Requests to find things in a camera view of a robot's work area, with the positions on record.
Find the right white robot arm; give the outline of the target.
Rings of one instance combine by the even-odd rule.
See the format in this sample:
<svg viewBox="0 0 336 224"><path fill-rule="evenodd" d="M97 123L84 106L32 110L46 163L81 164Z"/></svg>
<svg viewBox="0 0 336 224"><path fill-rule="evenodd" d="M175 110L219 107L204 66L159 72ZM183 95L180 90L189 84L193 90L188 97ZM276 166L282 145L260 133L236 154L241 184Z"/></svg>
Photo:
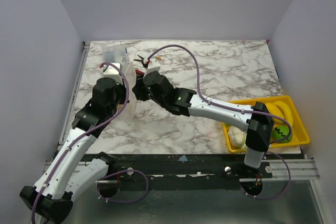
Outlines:
<svg viewBox="0 0 336 224"><path fill-rule="evenodd" d="M202 98L187 88L175 88L157 71L136 71L132 89L139 101L152 100L173 115L212 119L234 126L246 133L247 151L241 165L249 178L260 172L263 156L268 151L274 122L265 104L241 105Z"/></svg>

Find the clear zip top bag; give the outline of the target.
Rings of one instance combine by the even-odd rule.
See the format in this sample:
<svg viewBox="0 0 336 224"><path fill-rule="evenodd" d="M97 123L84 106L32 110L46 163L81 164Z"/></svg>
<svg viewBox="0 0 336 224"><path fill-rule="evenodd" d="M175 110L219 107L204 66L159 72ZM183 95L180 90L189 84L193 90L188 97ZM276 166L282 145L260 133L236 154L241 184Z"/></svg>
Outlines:
<svg viewBox="0 0 336 224"><path fill-rule="evenodd" d="M119 120L120 122L126 125L130 125L134 118L134 114L135 114L136 107L137 107L137 99L136 99L135 94L132 91L132 88L136 84L136 73L135 73L135 68L134 68L132 61L130 61L126 70L123 73L125 73L125 77L129 84L129 102L124 108L124 110L117 117L117 120Z"/></svg>

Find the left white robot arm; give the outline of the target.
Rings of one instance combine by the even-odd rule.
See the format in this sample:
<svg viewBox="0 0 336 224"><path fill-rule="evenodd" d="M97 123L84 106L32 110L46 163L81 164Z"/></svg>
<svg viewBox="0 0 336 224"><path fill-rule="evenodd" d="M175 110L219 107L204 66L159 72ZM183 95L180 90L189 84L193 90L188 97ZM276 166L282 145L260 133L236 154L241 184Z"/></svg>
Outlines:
<svg viewBox="0 0 336 224"><path fill-rule="evenodd" d="M98 159L96 168L89 169L88 178L71 181L75 168L85 152L98 139L104 128L125 108L130 87L127 79L116 81L103 77L92 88L92 97L80 109L72 122L68 136L55 159L42 177L32 186L24 186L19 194L32 211L31 223L40 216L53 223L62 223L70 214L76 196L101 175L112 179L116 175L115 164Z"/></svg>

